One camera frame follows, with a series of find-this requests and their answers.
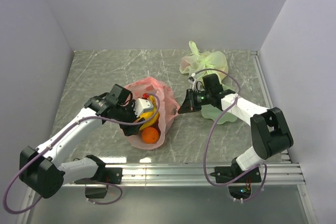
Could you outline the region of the pink plastic bag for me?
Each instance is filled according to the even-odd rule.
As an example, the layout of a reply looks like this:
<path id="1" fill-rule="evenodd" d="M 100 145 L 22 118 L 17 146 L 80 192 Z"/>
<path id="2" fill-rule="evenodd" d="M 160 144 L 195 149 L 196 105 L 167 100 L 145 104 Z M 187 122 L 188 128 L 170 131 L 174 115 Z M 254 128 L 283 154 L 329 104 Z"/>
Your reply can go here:
<path id="1" fill-rule="evenodd" d="M 132 92 L 135 99 L 142 98 L 144 93 L 154 95 L 157 99 L 158 112 L 160 113 L 158 121 L 152 126 L 160 134 L 160 138 L 156 143 L 144 143 L 141 137 L 142 131 L 136 135 L 127 137 L 127 140 L 131 146 L 141 150 L 154 150 L 161 147 L 165 142 L 167 132 L 177 117 L 177 110 L 180 108 L 178 102 L 175 100 L 173 90 L 168 84 L 153 77 L 146 77 L 128 84 L 125 88 Z"/>

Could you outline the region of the fake banana bunch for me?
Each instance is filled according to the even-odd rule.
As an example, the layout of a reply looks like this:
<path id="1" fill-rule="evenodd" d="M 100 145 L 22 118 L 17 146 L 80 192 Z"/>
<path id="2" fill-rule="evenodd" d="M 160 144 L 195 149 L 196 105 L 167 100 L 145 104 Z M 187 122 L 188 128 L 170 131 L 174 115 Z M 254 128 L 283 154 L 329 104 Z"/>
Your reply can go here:
<path id="1" fill-rule="evenodd" d="M 154 105 L 154 109 L 151 112 L 143 113 L 140 117 L 136 117 L 135 123 L 146 121 L 144 124 L 140 125 L 140 131 L 143 131 L 147 127 L 152 127 L 159 119 L 160 113 L 157 111 L 157 99 L 154 95 L 148 94 L 147 100 L 151 101 Z"/>

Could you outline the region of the fake orange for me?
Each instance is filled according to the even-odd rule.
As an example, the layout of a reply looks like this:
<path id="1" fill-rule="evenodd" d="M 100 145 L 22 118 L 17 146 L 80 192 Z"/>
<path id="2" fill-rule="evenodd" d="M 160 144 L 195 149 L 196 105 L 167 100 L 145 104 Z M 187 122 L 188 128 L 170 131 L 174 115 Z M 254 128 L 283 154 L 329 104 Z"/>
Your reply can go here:
<path id="1" fill-rule="evenodd" d="M 154 144 L 159 138 L 160 134 L 154 127 L 147 127 L 141 133 L 142 141 L 146 144 Z"/>

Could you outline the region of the fake red apple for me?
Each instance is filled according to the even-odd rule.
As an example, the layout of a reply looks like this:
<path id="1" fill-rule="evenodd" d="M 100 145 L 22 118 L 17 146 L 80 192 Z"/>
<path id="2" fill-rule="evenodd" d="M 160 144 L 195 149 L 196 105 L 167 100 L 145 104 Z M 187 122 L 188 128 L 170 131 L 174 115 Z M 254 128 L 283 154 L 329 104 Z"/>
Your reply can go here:
<path id="1" fill-rule="evenodd" d="M 144 93 L 143 95 L 142 95 L 142 98 L 143 99 L 147 99 L 149 97 L 149 95 L 147 94 L 147 93 Z"/>

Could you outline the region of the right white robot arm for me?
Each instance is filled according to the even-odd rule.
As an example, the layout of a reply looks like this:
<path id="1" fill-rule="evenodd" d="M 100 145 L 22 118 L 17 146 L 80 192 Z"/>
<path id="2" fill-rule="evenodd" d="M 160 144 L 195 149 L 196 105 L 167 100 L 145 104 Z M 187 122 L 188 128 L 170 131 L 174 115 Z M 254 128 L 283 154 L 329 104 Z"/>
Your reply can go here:
<path id="1" fill-rule="evenodd" d="M 215 73 L 203 77 L 203 87 L 203 91 L 195 88 L 186 91 L 178 114 L 198 112 L 203 106 L 212 105 L 250 126 L 252 146 L 233 160 L 231 175 L 235 181 L 244 181 L 251 168 L 293 146 L 287 121 L 279 108 L 259 106 L 233 90 L 225 90 Z"/>

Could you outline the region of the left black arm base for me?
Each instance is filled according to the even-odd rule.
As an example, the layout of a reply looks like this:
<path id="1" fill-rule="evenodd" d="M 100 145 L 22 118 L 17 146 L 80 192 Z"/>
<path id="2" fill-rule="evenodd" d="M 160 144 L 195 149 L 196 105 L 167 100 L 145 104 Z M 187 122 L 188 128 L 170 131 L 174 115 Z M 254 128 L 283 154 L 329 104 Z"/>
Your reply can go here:
<path id="1" fill-rule="evenodd" d="M 110 202 L 114 203 L 123 195 L 122 188 L 119 186 L 122 180 L 122 171 L 121 167 L 105 168 L 98 173 L 97 177 L 75 180 L 74 184 L 86 186 L 85 196 L 92 203 L 95 203 L 94 199 L 104 199 L 109 188 L 116 188 L 120 194 L 115 200 Z"/>

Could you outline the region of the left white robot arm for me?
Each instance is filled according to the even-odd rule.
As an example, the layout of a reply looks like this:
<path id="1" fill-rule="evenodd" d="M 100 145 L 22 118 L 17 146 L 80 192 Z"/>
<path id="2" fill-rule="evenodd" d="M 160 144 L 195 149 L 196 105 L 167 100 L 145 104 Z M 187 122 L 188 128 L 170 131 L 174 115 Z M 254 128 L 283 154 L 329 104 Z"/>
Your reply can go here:
<path id="1" fill-rule="evenodd" d="M 106 121 L 114 121 L 126 136 L 136 134 L 135 100 L 132 92 L 115 84 L 110 92 L 90 98 L 75 118 L 51 139 L 36 148 L 24 148 L 19 157 L 19 179 L 43 198 L 53 196 L 62 185 L 87 179 L 108 182 L 105 163 L 94 155 L 65 162 L 87 135 Z"/>

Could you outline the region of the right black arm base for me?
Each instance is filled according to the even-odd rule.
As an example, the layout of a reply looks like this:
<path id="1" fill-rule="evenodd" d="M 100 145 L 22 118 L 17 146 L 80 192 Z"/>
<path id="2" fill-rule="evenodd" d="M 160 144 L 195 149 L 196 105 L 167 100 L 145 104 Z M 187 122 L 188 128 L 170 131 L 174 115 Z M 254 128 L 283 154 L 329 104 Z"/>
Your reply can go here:
<path id="1" fill-rule="evenodd" d="M 216 166 L 211 176 L 217 184 L 227 184 L 229 194 L 233 200 L 241 202 L 251 200 L 264 187 L 266 175 L 261 176 L 259 167 L 247 171 L 240 171 L 234 166 Z"/>

